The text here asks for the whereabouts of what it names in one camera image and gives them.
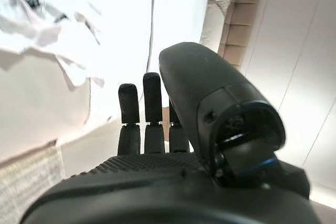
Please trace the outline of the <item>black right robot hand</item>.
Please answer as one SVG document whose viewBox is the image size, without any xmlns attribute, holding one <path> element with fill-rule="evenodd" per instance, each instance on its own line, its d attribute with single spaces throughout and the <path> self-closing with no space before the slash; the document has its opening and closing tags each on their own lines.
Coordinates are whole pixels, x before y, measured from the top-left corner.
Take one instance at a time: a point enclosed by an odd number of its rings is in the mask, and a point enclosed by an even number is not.
<svg viewBox="0 0 336 224">
<path fill-rule="evenodd" d="M 276 109 L 239 71 L 194 42 L 164 49 L 160 73 L 176 145 L 124 148 L 59 182 L 21 223 L 319 223 L 303 169 L 280 161 Z"/>
</svg>

